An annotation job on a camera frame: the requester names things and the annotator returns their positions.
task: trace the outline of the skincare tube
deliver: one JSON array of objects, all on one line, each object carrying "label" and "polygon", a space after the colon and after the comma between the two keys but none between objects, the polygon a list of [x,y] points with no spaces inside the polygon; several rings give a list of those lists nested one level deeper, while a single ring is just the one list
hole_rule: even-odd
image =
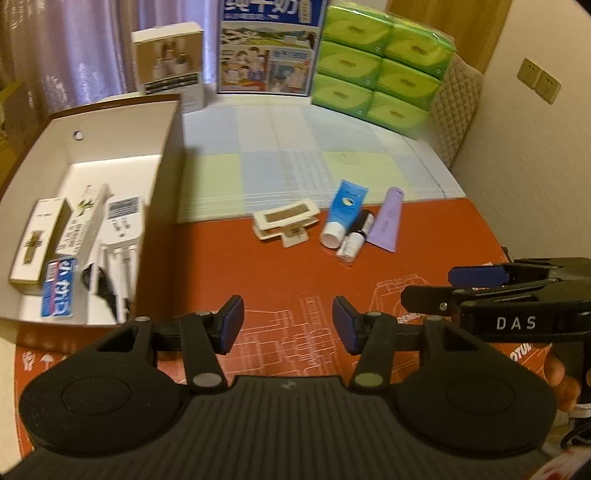
[{"label": "skincare tube", "polygon": [[342,180],[330,206],[329,217],[320,234],[320,243],[327,248],[338,248],[347,230],[357,218],[368,189]]},{"label": "skincare tube", "polygon": [[389,252],[396,251],[398,226],[402,212],[404,192],[396,187],[388,189],[382,207],[375,218],[374,226],[369,231],[367,241]]}]

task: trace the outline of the tissue package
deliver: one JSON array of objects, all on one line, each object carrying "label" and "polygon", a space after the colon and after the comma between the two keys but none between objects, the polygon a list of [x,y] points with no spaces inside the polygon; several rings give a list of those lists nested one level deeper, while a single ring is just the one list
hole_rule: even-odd
[{"label": "tissue package", "polygon": [[392,18],[352,2],[326,10],[322,39],[381,55],[392,34]]},{"label": "tissue package", "polygon": [[381,61],[371,53],[322,41],[316,71],[373,89]]},{"label": "tissue package", "polygon": [[384,60],[375,89],[429,110],[441,81],[393,60]]},{"label": "tissue package", "polygon": [[399,134],[417,138],[428,113],[403,100],[375,92],[365,119]]},{"label": "tissue package", "polygon": [[456,48],[453,40],[432,28],[394,18],[394,31],[384,56],[442,79]]},{"label": "tissue package", "polygon": [[312,103],[362,118],[373,92],[352,83],[316,74],[312,88]]}]

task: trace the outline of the white product box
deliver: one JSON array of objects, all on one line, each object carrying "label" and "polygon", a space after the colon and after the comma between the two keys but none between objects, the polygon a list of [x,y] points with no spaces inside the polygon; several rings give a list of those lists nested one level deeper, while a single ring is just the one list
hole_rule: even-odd
[{"label": "white product box", "polygon": [[131,40],[138,91],[180,93],[183,113],[204,107],[203,29],[197,23],[139,30]]},{"label": "white product box", "polygon": [[84,268],[96,234],[103,221],[105,202],[112,196],[106,183],[86,185],[82,198],[74,207],[66,230],[57,244],[56,254],[60,257],[75,257],[78,265]]},{"label": "white product box", "polygon": [[10,283],[16,289],[24,294],[41,294],[47,262],[54,258],[56,243],[71,214],[65,198],[35,204],[10,273]]}]

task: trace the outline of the electrical outlet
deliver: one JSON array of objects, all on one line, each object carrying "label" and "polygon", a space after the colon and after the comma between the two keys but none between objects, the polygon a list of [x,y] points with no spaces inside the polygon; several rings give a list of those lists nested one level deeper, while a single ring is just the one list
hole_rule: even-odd
[{"label": "electrical outlet", "polygon": [[517,78],[519,78],[519,80],[525,83],[529,88],[533,89],[535,83],[538,81],[538,78],[540,78],[540,73],[542,73],[542,69],[534,62],[528,59],[523,59],[521,68],[517,72]]},{"label": "electrical outlet", "polygon": [[538,78],[538,81],[535,84],[535,92],[552,105],[558,96],[560,87],[561,84],[558,80],[552,77],[548,72],[542,71],[540,78]]}]

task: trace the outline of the cartoon printed box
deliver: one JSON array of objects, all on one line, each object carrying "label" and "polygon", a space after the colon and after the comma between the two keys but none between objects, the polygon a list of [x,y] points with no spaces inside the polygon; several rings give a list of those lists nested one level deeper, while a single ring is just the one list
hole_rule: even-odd
[{"label": "cartoon printed box", "polygon": [[220,93],[308,95],[327,0],[223,0]]},{"label": "cartoon printed box", "polygon": [[179,93],[183,113],[204,107],[203,29],[195,22],[131,34],[138,91]]}]

